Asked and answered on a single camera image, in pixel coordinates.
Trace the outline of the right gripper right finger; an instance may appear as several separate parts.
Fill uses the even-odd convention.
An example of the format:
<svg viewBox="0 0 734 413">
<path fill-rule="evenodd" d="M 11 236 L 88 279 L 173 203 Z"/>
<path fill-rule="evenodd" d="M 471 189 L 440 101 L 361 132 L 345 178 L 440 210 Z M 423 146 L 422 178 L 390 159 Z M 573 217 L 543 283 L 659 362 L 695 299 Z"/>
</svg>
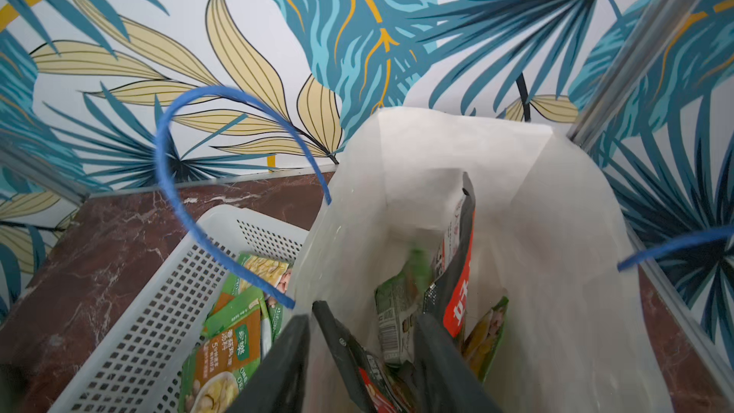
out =
<svg viewBox="0 0 734 413">
<path fill-rule="evenodd" d="M 501 412 L 431 315 L 420 315 L 414 334 L 419 412 Z"/>
</svg>

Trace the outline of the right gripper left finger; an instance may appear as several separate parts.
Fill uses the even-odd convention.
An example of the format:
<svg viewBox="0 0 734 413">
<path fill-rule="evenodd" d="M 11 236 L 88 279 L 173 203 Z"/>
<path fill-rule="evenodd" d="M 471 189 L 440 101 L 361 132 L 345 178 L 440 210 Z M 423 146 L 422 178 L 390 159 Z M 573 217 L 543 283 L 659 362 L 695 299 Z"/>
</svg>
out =
<svg viewBox="0 0 734 413">
<path fill-rule="evenodd" d="M 306 394 L 310 336 L 309 317 L 293 317 L 226 412 L 300 412 Z"/>
</svg>

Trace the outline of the orange green soup packet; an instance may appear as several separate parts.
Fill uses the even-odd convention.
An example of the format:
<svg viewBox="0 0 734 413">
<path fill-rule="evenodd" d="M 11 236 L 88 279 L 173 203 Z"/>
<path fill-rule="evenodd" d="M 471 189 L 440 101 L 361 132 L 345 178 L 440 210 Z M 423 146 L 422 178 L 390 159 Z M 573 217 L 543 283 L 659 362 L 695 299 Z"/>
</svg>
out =
<svg viewBox="0 0 734 413">
<path fill-rule="evenodd" d="M 273 344 L 262 291 L 250 287 L 205 322 L 204 342 L 182 367 L 178 410 L 225 412 L 237 400 Z"/>
</svg>

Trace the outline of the small light green packet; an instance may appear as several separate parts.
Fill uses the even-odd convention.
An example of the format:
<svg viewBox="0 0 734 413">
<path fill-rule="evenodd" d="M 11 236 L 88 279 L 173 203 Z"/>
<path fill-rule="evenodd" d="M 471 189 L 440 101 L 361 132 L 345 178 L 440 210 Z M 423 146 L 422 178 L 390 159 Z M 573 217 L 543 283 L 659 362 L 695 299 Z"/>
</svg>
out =
<svg viewBox="0 0 734 413">
<path fill-rule="evenodd" d="M 428 254 L 413 248 L 399 273 L 376 288 L 378 340 L 387 365 L 398 367 L 412 363 L 414 327 L 433 280 Z"/>
</svg>

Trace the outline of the checkered paper bag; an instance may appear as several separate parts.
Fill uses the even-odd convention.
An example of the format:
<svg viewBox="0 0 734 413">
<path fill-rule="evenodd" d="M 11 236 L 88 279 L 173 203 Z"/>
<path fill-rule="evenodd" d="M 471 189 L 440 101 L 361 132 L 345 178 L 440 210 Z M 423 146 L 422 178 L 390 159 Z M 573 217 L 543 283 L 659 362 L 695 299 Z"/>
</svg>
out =
<svg viewBox="0 0 734 413">
<path fill-rule="evenodd" d="M 397 269 L 390 236 L 441 229 L 463 178 L 476 196 L 463 316 L 510 295 L 510 339 L 489 373 L 508 412 L 669 412 L 619 203 L 601 170 L 550 126 L 394 107 L 349 139 L 281 302 L 325 300 L 377 328 L 372 294 Z"/>
</svg>

